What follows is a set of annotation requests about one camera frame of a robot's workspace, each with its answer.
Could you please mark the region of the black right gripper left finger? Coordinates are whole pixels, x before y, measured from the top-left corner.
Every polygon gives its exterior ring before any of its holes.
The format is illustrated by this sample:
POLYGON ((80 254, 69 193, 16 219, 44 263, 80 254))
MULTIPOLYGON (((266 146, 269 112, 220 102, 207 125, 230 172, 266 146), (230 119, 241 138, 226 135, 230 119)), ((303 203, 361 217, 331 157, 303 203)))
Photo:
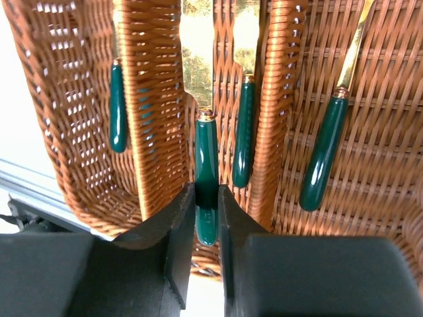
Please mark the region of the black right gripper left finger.
POLYGON ((186 308, 195 188, 107 241, 35 229, 1 235, 2 316, 178 316, 186 308))

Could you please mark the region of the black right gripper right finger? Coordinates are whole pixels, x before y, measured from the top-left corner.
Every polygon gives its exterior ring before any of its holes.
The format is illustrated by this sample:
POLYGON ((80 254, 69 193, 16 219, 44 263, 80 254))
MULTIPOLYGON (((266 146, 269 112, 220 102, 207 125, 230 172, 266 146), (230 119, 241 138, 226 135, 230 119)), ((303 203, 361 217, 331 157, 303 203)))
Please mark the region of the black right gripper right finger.
POLYGON ((421 316, 400 250, 375 236, 276 235, 218 193, 226 316, 421 316))

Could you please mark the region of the gold fork green handle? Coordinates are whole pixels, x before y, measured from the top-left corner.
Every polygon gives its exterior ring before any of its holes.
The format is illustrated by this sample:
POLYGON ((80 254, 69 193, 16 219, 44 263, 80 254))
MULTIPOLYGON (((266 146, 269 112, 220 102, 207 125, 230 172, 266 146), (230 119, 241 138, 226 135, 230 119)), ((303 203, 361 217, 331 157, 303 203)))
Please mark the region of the gold fork green handle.
POLYGON ((325 194, 346 119, 348 99, 352 91, 352 80, 364 36, 364 28, 372 6, 373 1, 364 2, 338 82, 327 105, 311 159, 303 177, 299 204, 303 210, 308 212, 315 211, 320 207, 325 194))

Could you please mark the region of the gold spoon green handle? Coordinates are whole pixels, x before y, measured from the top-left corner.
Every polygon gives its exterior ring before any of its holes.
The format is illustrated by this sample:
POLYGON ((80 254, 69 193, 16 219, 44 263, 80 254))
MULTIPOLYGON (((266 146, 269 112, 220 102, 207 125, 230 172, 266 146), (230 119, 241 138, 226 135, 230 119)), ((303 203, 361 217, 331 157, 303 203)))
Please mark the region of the gold spoon green handle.
POLYGON ((110 120, 109 141, 112 150, 123 153, 127 147, 128 123, 124 96, 122 59, 120 57, 118 36, 113 34, 113 60, 110 68, 110 120))

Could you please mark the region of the gold knife green handle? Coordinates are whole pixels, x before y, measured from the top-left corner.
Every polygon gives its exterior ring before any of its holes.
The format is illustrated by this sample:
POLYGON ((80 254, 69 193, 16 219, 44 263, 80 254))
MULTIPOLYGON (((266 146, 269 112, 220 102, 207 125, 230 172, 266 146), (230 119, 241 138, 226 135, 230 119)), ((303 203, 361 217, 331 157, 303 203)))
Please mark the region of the gold knife green handle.
POLYGON ((233 184, 237 188, 248 185, 252 167, 252 130, 255 110, 255 66, 257 40, 260 33, 260 1, 237 1, 233 26, 234 62, 241 67, 240 95, 235 153, 233 156, 233 184))
POLYGON ((180 41, 185 91, 196 102, 196 234, 213 246, 218 237, 217 124, 213 107, 213 1, 181 2, 180 41))

